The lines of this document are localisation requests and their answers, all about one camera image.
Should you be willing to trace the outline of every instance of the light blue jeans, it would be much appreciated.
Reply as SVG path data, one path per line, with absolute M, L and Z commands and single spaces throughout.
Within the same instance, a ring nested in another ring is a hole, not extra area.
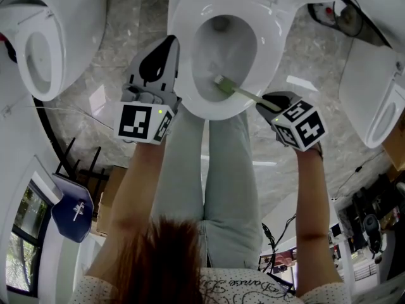
M 180 106 L 165 158 L 152 218 L 199 224 L 201 264 L 257 269 L 262 243 L 258 192 L 246 113 L 209 122 L 209 172 L 201 187 L 204 120 Z

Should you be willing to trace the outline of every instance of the marble floor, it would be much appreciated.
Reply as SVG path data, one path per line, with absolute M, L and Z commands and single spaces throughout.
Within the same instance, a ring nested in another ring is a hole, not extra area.
M 107 26 L 100 50 L 85 73 L 46 106 L 81 109 L 112 127 L 113 106 L 121 98 L 125 70 L 138 50 L 166 35 L 167 8 L 168 0 L 108 0 Z M 356 167 L 377 156 L 340 189 L 338 205 L 348 202 L 353 191 L 371 184 L 390 165 L 382 149 L 370 150 L 364 146 L 339 103 L 339 82 L 351 43 L 351 38 L 317 24 L 306 7 L 301 8 L 268 88 L 269 92 L 294 91 L 320 107 L 330 131 L 323 148 L 331 198 L 337 196 L 338 188 Z M 296 78 L 307 80 L 313 86 L 308 89 L 290 83 Z M 275 141 L 275 133 L 256 110 L 250 108 L 247 112 L 261 213 L 265 216 L 285 197 L 297 192 L 297 163 L 294 152 Z M 62 148 L 76 137 L 70 153 L 72 164 L 79 158 L 81 166 L 88 168 L 96 148 L 101 146 L 96 170 L 128 165 L 135 145 L 114 139 L 111 129 L 71 111 L 47 110 L 47 114 Z M 202 155 L 209 155 L 207 130 Z M 202 160 L 201 168 L 204 184 L 207 160 Z

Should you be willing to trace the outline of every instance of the brown hair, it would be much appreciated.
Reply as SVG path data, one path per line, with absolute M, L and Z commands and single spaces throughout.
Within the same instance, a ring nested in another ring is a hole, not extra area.
M 161 219 L 124 245 L 115 303 L 196 303 L 200 293 L 197 225 Z

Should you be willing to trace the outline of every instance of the toilet brush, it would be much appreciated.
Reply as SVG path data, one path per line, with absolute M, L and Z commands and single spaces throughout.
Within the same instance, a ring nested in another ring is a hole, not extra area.
M 231 95 L 233 92 L 237 92 L 239 94 L 243 94 L 244 96 L 254 100 L 255 102 L 262 104 L 266 107 L 268 107 L 270 110 L 278 113 L 282 111 L 280 107 L 278 107 L 276 104 L 271 103 L 270 101 L 264 100 L 263 98 L 257 97 L 254 94 L 251 94 L 250 92 L 247 92 L 246 90 L 243 90 L 239 87 L 237 87 L 237 84 L 233 82 L 232 80 L 222 76 L 218 75 L 215 80 L 214 80 L 216 86 L 225 92 L 228 95 Z

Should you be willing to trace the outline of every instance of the white toilet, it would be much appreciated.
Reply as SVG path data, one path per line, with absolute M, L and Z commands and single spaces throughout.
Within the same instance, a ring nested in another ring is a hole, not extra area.
M 306 3 L 334 0 L 170 0 L 168 34 L 180 43 L 175 91 L 208 120 L 237 115 L 254 101 L 228 97 L 214 85 L 223 75 L 257 96 L 269 86 L 295 13 Z
M 0 0 L 0 33 L 15 49 L 25 86 L 42 101 L 81 76 L 105 21 L 106 0 Z
M 353 40 L 339 99 L 358 136 L 381 145 L 405 109 L 405 56 L 387 46 Z

